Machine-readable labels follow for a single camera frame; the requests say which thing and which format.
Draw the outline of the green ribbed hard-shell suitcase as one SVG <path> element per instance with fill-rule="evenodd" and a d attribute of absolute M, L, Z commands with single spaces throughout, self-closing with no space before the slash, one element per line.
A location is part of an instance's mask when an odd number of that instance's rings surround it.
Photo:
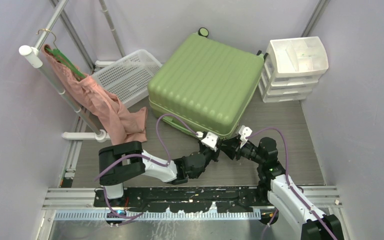
<path fill-rule="evenodd" d="M 149 81 L 148 100 L 156 117 L 188 135 L 229 138 L 254 95 L 264 57 L 209 33 L 202 27 L 185 39 Z"/>

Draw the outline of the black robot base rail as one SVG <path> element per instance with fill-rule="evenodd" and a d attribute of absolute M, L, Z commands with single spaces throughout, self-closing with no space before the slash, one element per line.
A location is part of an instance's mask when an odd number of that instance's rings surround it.
<path fill-rule="evenodd" d="M 96 208 L 122 208 L 122 214 L 167 213 L 172 219 L 174 214 L 208 214 L 212 206 L 217 215 L 228 216 L 252 214 L 258 207 L 270 205 L 257 188 L 251 186 L 128 187 L 122 197 L 108 200 L 103 189 L 97 188 L 94 192 Z"/>

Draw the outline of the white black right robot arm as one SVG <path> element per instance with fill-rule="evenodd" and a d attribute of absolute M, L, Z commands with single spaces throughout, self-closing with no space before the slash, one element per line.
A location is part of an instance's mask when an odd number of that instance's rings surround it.
<path fill-rule="evenodd" d="M 334 214 L 316 207 L 295 185 L 278 160 L 277 143 L 263 137 L 258 145 L 240 136 L 220 140 L 219 149 L 230 159 L 245 158 L 258 164 L 257 198 L 263 205 L 273 205 L 300 240 L 342 240 L 343 228 Z"/>

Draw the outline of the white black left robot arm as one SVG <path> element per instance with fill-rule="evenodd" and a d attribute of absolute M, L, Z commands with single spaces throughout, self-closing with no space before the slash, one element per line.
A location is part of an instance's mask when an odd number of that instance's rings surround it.
<path fill-rule="evenodd" d="M 169 185 L 185 184 L 204 173 L 219 154 L 218 148 L 200 142 L 199 151 L 169 161 L 145 151 L 141 142 L 131 141 L 99 150 L 99 174 L 94 180 L 106 190 L 106 200 L 118 207 L 126 200 L 124 182 L 144 175 Z"/>

